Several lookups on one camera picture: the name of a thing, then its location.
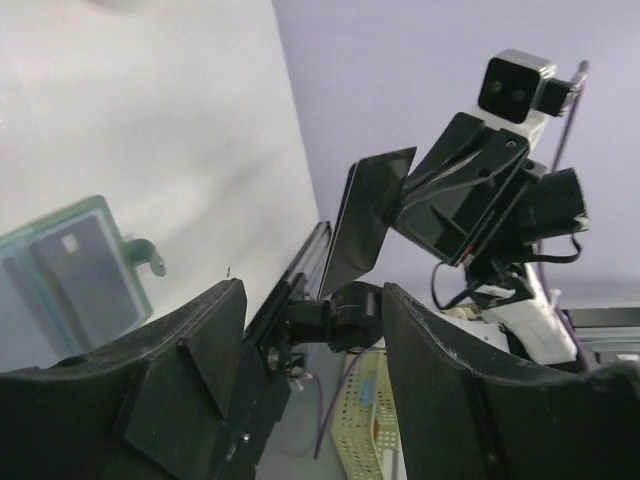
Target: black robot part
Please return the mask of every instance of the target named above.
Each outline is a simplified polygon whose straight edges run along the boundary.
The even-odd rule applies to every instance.
[[[640,369],[573,375],[473,337],[397,285],[382,321],[407,478],[633,478]]]
[[[0,416],[0,431],[11,441],[2,446],[0,476],[217,478],[211,462],[221,467],[234,444],[222,440],[237,415],[229,406],[244,402],[236,379],[253,378],[249,397],[268,382],[258,352],[242,352],[245,312],[242,282],[221,282],[87,355],[2,374],[0,404],[11,414]]]
[[[550,60],[506,50],[489,61],[478,106],[515,124],[524,123],[531,110],[559,117],[575,101],[578,89],[554,74]]]
[[[496,258],[489,259],[487,262],[482,260],[484,259],[473,262],[465,269],[467,285],[476,286],[476,289],[468,289],[468,297],[481,310],[502,307],[534,298],[535,294],[531,287],[531,279],[527,275],[524,264],[502,262]],[[483,285],[499,287],[504,291],[511,292],[511,295],[508,297],[496,296],[491,294],[490,290],[489,292],[484,292],[477,289]],[[447,305],[443,310],[454,306],[455,304]]]
[[[585,229],[587,209],[573,169],[542,177],[519,203],[517,231],[524,244],[570,235]]]
[[[416,148],[368,157],[349,169],[319,298],[371,271]]]
[[[292,344],[326,343],[334,352],[369,348],[382,338],[382,289],[352,282],[331,300],[294,302],[286,309]]]
[[[458,113],[407,179],[393,228],[448,265],[481,255],[544,174],[528,153],[526,138]]]

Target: white wall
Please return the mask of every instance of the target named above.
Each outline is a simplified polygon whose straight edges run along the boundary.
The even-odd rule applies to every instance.
[[[489,58],[517,48],[554,60],[568,79],[582,59],[592,75],[564,165],[578,169],[591,230],[582,259],[549,267],[566,306],[640,303],[636,225],[640,4],[633,0],[274,0],[321,217],[335,219],[357,159],[433,144],[477,98]],[[533,158],[548,163],[561,120]],[[370,279],[428,300],[434,259],[391,235]],[[569,253],[568,240],[548,252]],[[441,278],[441,296],[461,274]]]
[[[253,317],[318,220],[268,2],[0,2],[0,235],[95,194],[156,315],[230,270]]]

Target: plastic basket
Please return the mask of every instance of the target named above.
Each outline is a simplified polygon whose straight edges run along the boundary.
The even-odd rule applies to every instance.
[[[400,444],[384,351],[365,353],[346,382],[331,424],[336,450],[349,480],[384,480],[383,453]]]

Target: camera lens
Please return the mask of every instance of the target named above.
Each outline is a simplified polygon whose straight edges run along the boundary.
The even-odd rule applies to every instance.
[[[524,100],[524,91],[521,89],[516,90],[511,95],[511,99],[516,103],[520,103],[522,100]]]

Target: purple cable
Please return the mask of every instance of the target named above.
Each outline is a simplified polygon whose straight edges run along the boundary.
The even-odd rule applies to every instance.
[[[317,460],[318,456],[320,455],[320,450],[322,449],[322,442],[324,441],[324,437],[326,436],[327,430],[329,429],[329,423],[333,418],[333,413],[334,413],[334,410],[336,409],[336,403],[338,402],[338,397],[340,397],[340,393],[342,393],[344,386],[348,383],[349,377],[351,376],[356,366],[358,365],[358,363],[360,362],[360,360],[362,359],[362,357],[367,351],[368,350],[362,350],[360,353],[358,353],[358,355],[356,355],[356,358],[353,359],[353,362],[351,362],[351,364],[349,365],[349,368],[347,368],[347,371],[342,376],[342,380],[340,380],[340,383],[338,384],[338,389],[336,390],[336,393],[333,396],[333,399],[331,400],[331,404],[329,405],[329,410],[327,410],[327,414],[324,417],[324,422],[322,422],[322,426],[320,427],[320,431],[318,432],[318,441],[316,442],[316,449],[313,452],[314,460]]]
[[[573,128],[573,122],[576,118],[576,113],[578,111],[578,105],[580,104],[580,99],[582,97],[582,93],[584,91],[584,84],[586,82],[587,75],[589,74],[589,62],[587,60],[583,60],[580,62],[580,66],[578,67],[578,72],[574,77],[575,82],[577,83],[577,96],[569,110],[569,115],[567,116],[567,121],[564,124],[564,129],[562,130],[562,135],[560,136],[560,143],[558,144],[558,148],[556,149],[556,154],[553,158],[553,162],[551,163],[551,173],[558,170],[560,167],[560,162],[562,160],[562,155],[564,154],[564,150],[567,146],[569,135],[571,134],[571,129]],[[543,242],[542,240],[538,242],[538,254],[542,255],[543,253]],[[547,282],[547,275],[545,272],[544,263],[538,263],[538,276],[540,277],[540,285],[542,286],[542,290],[544,291],[545,296],[547,297],[547,301],[551,301],[551,289],[549,288],[549,283]],[[582,363],[582,365],[586,369],[592,368],[592,362],[589,360],[589,355],[587,354],[586,349],[582,345],[582,342],[578,338],[576,331],[571,324],[569,318],[564,314],[564,312],[556,305],[556,315],[560,318],[560,321],[565,326],[569,337],[576,345],[577,349],[577,358]]]

